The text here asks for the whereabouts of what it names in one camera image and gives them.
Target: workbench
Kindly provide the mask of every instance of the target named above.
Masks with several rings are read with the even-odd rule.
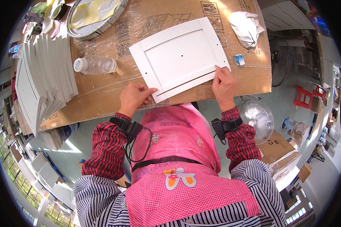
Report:
[[[265,28],[256,0],[129,0],[121,16],[104,33],[91,40],[71,38],[70,41],[72,61],[89,54],[97,54],[114,58],[118,70],[105,75],[76,73],[79,94],[73,97],[67,106],[43,121],[40,130],[114,115],[121,106],[120,94],[123,88],[130,82],[145,83],[128,48],[161,30],[202,17],[209,18],[224,48],[232,74],[237,80],[235,95],[271,92],[271,59],[267,32],[260,34],[256,47],[242,47],[229,23],[231,13],[236,11],[258,14],[259,22]],[[242,54],[245,65],[236,65],[233,56],[237,54]],[[140,109],[213,98],[211,80],[160,103],[151,101],[143,104]],[[23,129],[22,131],[23,134],[30,133]]]

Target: red stool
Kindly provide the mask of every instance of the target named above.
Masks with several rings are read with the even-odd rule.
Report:
[[[326,91],[323,90],[323,92],[320,93],[320,89],[323,90],[320,86],[318,86],[318,85],[316,84],[316,89],[312,91],[312,94],[313,94],[314,96],[318,96],[318,97],[324,98],[325,95],[326,95]]]
[[[299,106],[299,107],[304,107],[306,109],[310,109],[310,105],[312,103],[312,97],[313,97],[312,94],[300,86],[297,86],[296,90],[299,92],[298,93],[298,100],[294,101],[293,104],[296,106]],[[308,103],[306,103],[306,97],[307,96],[309,97]]]

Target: person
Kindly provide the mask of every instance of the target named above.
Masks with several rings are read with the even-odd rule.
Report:
[[[233,101],[235,85],[230,70],[217,67],[212,90],[224,122],[240,117]],[[131,121],[156,91],[130,83],[115,117]],[[81,227],[286,225],[282,198],[260,161],[252,126],[241,124],[225,135],[228,179],[217,175],[220,158],[209,123],[190,103],[154,108],[141,125],[133,145],[131,186],[125,192],[115,180],[124,175],[126,136],[112,122],[95,127],[91,158],[74,184]]]

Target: white cabinet door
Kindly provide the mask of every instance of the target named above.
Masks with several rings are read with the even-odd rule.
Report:
[[[158,32],[129,48],[149,88],[163,101],[213,79],[216,65],[230,68],[207,17]]]

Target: bottle cap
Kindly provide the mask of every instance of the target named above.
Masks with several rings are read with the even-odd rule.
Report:
[[[73,69],[76,72],[83,72],[87,69],[88,62],[85,58],[77,58],[73,63]]]

